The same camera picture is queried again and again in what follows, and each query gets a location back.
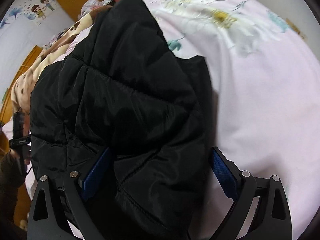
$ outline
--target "wall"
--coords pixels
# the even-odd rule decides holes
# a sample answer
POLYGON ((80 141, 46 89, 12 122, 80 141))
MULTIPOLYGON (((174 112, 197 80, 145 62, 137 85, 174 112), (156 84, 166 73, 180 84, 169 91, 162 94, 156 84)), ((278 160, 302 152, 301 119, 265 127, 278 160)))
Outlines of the wall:
POLYGON ((15 0, 0 24, 0 100, 10 86, 20 65, 35 45, 40 47, 47 44, 54 35, 69 28, 74 22, 60 7, 50 0, 52 8, 46 8, 46 18, 38 17, 31 12, 34 4, 40 0, 15 0), (14 8, 23 8, 17 15, 12 13, 14 8))
POLYGON ((320 26, 304 0, 257 0, 284 20, 288 18, 306 36, 305 42, 320 60, 320 26))

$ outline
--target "black device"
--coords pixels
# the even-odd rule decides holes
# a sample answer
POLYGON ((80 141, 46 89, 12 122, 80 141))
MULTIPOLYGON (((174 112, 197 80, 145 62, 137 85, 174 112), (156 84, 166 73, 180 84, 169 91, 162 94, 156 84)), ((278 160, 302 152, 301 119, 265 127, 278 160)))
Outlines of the black device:
POLYGON ((27 158, 31 142, 31 135, 23 136, 24 113, 22 111, 13 114, 13 138, 9 140, 9 146, 19 154, 17 159, 19 172, 22 176, 27 175, 26 165, 24 159, 27 158))
MULTIPOLYGON (((58 184, 43 174, 31 204, 28 240, 79 239, 72 234, 67 219, 74 222, 86 240, 104 240, 84 202, 94 196, 112 160, 112 151, 107 148, 77 171, 66 172, 58 184), (66 199, 67 208, 61 197, 66 199)), ((235 240, 255 196, 260 198, 254 218, 246 236, 240 239, 292 240, 289 206, 277 175, 263 179, 240 171, 217 147, 212 148, 209 162, 225 195, 234 201, 210 240, 235 240)))

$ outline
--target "blanket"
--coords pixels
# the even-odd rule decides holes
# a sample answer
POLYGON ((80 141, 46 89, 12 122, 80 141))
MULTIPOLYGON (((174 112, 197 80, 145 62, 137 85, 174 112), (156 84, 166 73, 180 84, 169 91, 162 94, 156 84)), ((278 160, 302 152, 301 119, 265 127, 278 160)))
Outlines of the blanket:
POLYGON ((26 114, 30 112, 30 95, 44 68, 63 55, 78 34, 92 26, 97 14, 110 6, 99 7, 73 24, 49 49, 41 54, 31 67, 14 83, 11 90, 13 112, 19 108, 26 114))
POLYGON ((144 2, 121 0, 35 85, 35 176, 54 182, 109 147, 113 166, 86 203, 103 236, 186 239, 209 171, 211 116, 204 58, 175 57, 144 2))
MULTIPOLYGON (((255 177, 277 174, 288 199, 292 239, 320 206, 320 63, 281 17, 256 0, 143 0, 169 48, 202 55, 214 95, 215 143, 255 177)), ((208 239, 232 205, 211 172, 190 228, 208 239)), ((255 205, 239 237, 250 226, 255 205)))

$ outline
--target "brown sleeve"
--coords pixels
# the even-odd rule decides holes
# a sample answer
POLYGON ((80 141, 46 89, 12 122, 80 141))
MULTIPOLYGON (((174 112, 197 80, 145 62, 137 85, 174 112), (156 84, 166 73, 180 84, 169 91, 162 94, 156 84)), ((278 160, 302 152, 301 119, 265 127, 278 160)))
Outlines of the brown sleeve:
POLYGON ((15 160, 6 154, 0 164, 0 214, 13 222, 17 204, 18 187, 24 182, 15 160))

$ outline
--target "black metal bracket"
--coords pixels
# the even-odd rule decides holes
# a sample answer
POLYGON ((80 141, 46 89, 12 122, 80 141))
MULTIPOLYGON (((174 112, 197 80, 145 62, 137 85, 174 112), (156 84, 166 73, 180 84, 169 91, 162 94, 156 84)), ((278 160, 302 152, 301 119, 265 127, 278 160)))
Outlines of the black metal bracket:
POLYGON ((242 240, 292 240, 289 205, 281 180, 277 175, 269 179, 256 178, 248 171, 240 171, 227 161, 222 152, 213 148, 224 161, 238 184, 240 195, 210 240, 234 240, 247 217, 252 200, 259 196, 259 203, 246 236, 242 240))
MULTIPOLYGON (((257 210, 247 235, 241 239, 291 240, 289 206, 279 177, 273 175, 270 179, 255 178, 248 171, 241 172, 217 147, 213 150, 227 167, 228 174, 233 176, 234 184, 231 188, 236 193, 232 195, 233 205, 210 240, 236 239, 255 196, 260 196, 257 210)), ((105 170, 111 161, 112 155, 106 150, 85 163, 79 171, 65 173, 61 181, 55 184, 43 175, 31 204, 28 240, 78 239, 73 236, 67 218, 76 225, 86 240, 104 240, 87 213, 84 202, 94 195, 99 186, 93 183, 97 180, 97 175, 92 175, 92 171, 101 177, 102 167, 105 170)))

